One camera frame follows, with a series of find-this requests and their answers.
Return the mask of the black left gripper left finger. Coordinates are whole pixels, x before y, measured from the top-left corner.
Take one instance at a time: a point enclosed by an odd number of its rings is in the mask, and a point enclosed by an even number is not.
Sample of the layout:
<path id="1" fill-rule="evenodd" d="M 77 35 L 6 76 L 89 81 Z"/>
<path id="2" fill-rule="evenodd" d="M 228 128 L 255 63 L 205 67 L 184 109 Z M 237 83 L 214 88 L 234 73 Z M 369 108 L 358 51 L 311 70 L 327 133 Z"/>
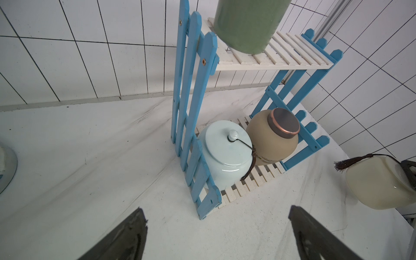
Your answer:
<path id="1" fill-rule="evenodd" d="M 143 209 L 137 208 L 80 259 L 140 260 L 145 249 L 147 231 Z"/>

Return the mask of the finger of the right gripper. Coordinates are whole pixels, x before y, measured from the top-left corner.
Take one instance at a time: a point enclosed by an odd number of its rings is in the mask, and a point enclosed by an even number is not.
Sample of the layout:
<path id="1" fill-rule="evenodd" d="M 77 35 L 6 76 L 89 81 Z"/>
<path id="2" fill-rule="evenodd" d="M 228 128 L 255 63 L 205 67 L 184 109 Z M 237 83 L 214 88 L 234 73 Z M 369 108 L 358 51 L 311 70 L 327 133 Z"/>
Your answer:
<path id="1" fill-rule="evenodd" d="M 400 163 L 406 177 L 409 181 L 410 186 L 416 189 L 416 162 L 410 160 L 404 160 Z"/>

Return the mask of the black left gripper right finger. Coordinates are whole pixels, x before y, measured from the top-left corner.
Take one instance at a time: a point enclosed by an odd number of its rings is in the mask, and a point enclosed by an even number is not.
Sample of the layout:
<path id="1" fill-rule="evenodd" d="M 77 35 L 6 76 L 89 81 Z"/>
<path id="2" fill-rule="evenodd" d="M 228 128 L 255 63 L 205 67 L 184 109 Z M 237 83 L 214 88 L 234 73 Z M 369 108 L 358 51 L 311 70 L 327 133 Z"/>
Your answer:
<path id="1" fill-rule="evenodd" d="M 291 206 L 288 218 L 302 260 L 361 259 L 302 207 Z"/>

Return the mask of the green tea canister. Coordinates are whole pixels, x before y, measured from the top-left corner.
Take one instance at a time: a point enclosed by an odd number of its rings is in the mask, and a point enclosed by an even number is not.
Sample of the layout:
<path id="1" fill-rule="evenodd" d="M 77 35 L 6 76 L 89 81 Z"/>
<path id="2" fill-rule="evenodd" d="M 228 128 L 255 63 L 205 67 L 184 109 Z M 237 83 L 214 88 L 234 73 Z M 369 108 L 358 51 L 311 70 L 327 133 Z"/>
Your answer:
<path id="1" fill-rule="evenodd" d="M 216 35 L 241 53 L 262 53 L 287 11 L 290 1 L 220 0 L 214 18 Z"/>

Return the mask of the cream tea canister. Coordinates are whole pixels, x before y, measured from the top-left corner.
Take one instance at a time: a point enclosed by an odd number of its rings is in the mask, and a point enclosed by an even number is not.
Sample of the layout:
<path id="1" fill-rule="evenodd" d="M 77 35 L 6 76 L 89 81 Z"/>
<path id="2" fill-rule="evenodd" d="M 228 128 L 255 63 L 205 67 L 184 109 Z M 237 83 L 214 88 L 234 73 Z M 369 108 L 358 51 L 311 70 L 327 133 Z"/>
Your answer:
<path id="1" fill-rule="evenodd" d="M 401 161 L 386 154 L 370 153 L 334 163 L 344 171 L 348 187 L 364 205 L 385 210 L 416 202 L 414 190 L 406 177 Z"/>

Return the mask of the brown tea canister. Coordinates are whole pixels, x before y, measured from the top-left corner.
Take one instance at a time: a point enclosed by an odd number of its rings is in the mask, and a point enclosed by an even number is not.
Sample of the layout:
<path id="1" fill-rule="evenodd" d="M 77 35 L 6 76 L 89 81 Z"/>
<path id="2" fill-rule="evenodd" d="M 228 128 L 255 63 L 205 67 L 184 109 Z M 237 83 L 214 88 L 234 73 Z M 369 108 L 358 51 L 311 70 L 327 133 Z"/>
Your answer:
<path id="1" fill-rule="evenodd" d="M 284 108 L 263 110 L 247 126 L 256 151 L 256 165 L 277 163 L 290 156 L 299 143 L 300 122 Z"/>

